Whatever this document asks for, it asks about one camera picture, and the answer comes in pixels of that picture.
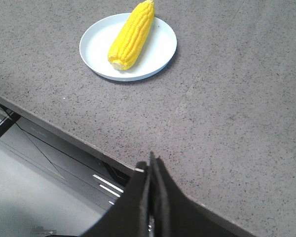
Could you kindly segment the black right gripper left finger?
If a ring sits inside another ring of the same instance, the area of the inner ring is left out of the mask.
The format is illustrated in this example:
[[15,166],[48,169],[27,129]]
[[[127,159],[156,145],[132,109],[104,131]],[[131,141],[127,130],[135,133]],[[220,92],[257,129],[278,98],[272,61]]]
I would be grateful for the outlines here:
[[140,161],[124,193],[107,213],[82,235],[84,237],[148,237],[147,163]]

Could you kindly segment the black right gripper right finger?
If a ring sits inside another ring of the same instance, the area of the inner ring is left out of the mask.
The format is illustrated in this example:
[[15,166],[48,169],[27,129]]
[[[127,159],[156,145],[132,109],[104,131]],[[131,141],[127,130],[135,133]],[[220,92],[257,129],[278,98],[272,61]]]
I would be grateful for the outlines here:
[[254,234],[197,205],[180,190],[161,158],[150,153],[150,211],[156,237],[253,237]]

